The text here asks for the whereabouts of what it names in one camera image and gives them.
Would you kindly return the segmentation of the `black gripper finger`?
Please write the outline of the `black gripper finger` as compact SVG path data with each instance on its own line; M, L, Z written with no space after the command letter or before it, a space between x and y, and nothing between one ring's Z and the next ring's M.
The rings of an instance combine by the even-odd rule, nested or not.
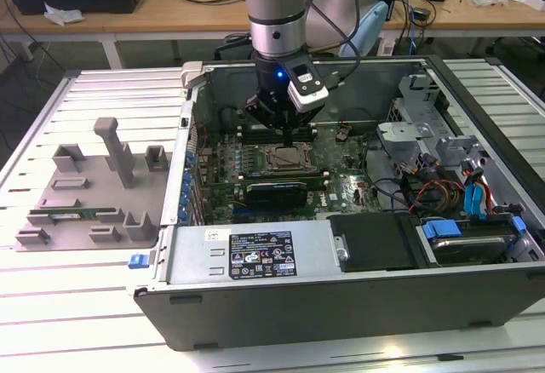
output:
M320 106L309 112L298 112L294 106L289 107L289 146L293 145L294 135L299 129L308 126L322 109Z
M245 104L244 110L266 129L282 135L284 146L290 146L290 127L285 102L271 94L255 94Z

